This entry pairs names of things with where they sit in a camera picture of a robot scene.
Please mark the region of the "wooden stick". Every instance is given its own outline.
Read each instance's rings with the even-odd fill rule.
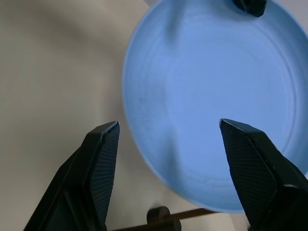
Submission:
[[[216,213],[216,212],[209,211],[204,208],[198,208],[198,209],[194,209],[190,211],[167,215],[163,218],[163,220],[182,220],[182,219],[187,219],[187,218],[194,218],[194,217],[209,215],[213,213]]]

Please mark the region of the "blue bowl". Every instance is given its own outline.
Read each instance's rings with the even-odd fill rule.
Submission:
[[[218,212],[243,212],[221,118],[263,130],[308,172],[308,39],[281,6],[254,18],[231,0],[163,0],[124,62],[123,102],[140,153],[167,186]]]

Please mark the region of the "white surface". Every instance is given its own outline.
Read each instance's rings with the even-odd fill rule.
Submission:
[[[308,2],[284,3],[308,22]],[[122,129],[108,228],[143,224],[155,205],[194,207],[150,172],[123,116],[123,55],[147,9],[143,0],[0,1],[0,230],[23,229],[85,134],[115,119]],[[232,231],[232,219],[217,214],[182,226]]]

